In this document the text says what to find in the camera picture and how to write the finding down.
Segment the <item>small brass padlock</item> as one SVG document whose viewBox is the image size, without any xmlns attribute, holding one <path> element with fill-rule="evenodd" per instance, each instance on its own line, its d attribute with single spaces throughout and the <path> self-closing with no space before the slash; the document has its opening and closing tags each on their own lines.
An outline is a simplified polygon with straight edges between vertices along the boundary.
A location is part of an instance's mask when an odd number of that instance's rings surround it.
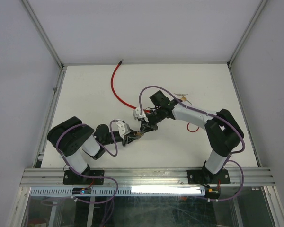
<svg viewBox="0 0 284 227">
<path fill-rule="evenodd" d="M 183 102 L 186 102 L 186 103 L 188 103 L 189 105 L 192 105 L 192 103 L 187 99 L 187 94 L 174 93 L 174 95 L 178 96 Z"/>
</svg>

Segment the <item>thick red cable lock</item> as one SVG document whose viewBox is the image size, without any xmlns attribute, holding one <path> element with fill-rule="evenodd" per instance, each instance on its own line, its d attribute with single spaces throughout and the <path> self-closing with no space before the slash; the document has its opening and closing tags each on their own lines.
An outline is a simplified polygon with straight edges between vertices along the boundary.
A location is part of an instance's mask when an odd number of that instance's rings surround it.
<svg viewBox="0 0 284 227">
<path fill-rule="evenodd" d="M 139 106 L 139 93 L 144 87 L 153 85 L 155 69 L 150 64 L 124 64 L 117 60 L 110 78 L 110 89 L 114 103 L 123 115 L 132 116 Z"/>
</svg>

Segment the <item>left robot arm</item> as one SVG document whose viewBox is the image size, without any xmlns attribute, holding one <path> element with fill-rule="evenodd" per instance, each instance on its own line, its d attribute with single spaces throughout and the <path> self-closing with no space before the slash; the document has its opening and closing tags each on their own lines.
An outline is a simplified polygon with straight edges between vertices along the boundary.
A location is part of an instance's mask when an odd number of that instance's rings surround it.
<svg viewBox="0 0 284 227">
<path fill-rule="evenodd" d="M 105 152 L 116 157 L 118 143 L 125 147 L 139 137 L 138 132 L 122 120 L 112 120 L 109 125 L 101 124 L 93 129 L 75 116 L 53 127 L 47 134 L 47 140 L 73 172 L 73 178 L 81 184 L 91 175 L 83 154 L 94 160 Z"/>
</svg>

